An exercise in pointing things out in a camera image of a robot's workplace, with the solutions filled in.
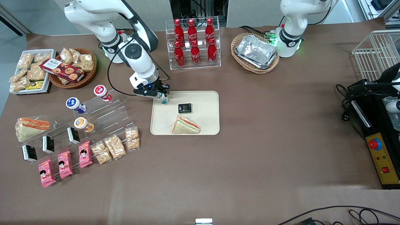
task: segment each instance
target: foil container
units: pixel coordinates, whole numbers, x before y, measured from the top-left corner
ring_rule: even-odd
[[[267,69],[278,55],[278,49],[254,35],[246,35],[236,47],[235,53],[257,68]]]

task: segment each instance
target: yellow control panel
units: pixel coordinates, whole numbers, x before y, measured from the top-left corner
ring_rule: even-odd
[[[392,160],[389,157],[381,134],[376,133],[365,139],[367,140],[380,182],[382,184],[399,184],[399,178],[394,170]]]

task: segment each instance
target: sandwich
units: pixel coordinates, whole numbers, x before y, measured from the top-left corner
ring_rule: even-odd
[[[182,116],[176,118],[174,129],[172,130],[173,134],[198,134],[199,132],[199,125]]]
[[[19,142],[26,141],[36,135],[39,135],[50,128],[48,121],[34,120],[30,118],[19,118],[15,126]]]

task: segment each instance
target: wicker basket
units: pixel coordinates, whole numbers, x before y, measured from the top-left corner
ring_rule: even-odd
[[[242,59],[241,57],[239,57],[239,56],[237,56],[235,54],[235,49],[240,44],[240,42],[243,40],[243,38],[246,35],[251,35],[251,34],[252,33],[243,33],[243,34],[240,34],[240,35],[236,36],[233,39],[232,43],[230,44],[230,50],[231,50],[232,56],[243,68],[245,68],[248,71],[251,71],[251,72],[256,73],[256,74],[268,73],[278,64],[278,62],[279,62],[279,54],[276,56],[274,61],[271,63],[271,65],[266,70],[261,70],[261,69],[257,68],[255,65],[247,62],[246,60]],[[261,37],[258,34],[252,34],[252,35],[255,35],[260,40],[267,42],[267,40],[265,38]]]
[[[81,81],[79,81],[78,83],[68,83],[66,85],[62,84],[60,79],[58,79],[58,76],[54,75],[54,74],[49,74],[49,78],[52,84],[56,85],[59,88],[65,88],[65,89],[76,89],[76,88],[80,88],[85,86],[86,84],[88,84],[94,77],[95,73],[96,73],[96,66],[97,66],[97,60],[96,60],[96,56],[89,50],[85,49],[85,48],[76,48],[76,51],[78,51],[81,54],[91,54],[92,58],[93,58],[93,62],[94,62],[94,66],[93,66],[93,70],[90,72],[85,72],[84,73],[84,77]],[[61,61],[61,57],[60,55],[58,55],[56,57],[57,60]]]

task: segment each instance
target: red emergency stop button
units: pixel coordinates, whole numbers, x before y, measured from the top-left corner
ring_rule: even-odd
[[[388,172],[389,172],[389,168],[387,168],[387,167],[382,167],[382,172],[383,172],[383,173],[388,173]]]
[[[379,140],[379,139],[377,139],[377,138],[374,138],[374,139],[372,139],[372,140],[370,140],[369,142],[368,142],[368,146],[370,147],[370,148],[372,148],[372,149],[375,149],[375,150],[381,150],[382,149],[382,142]]]

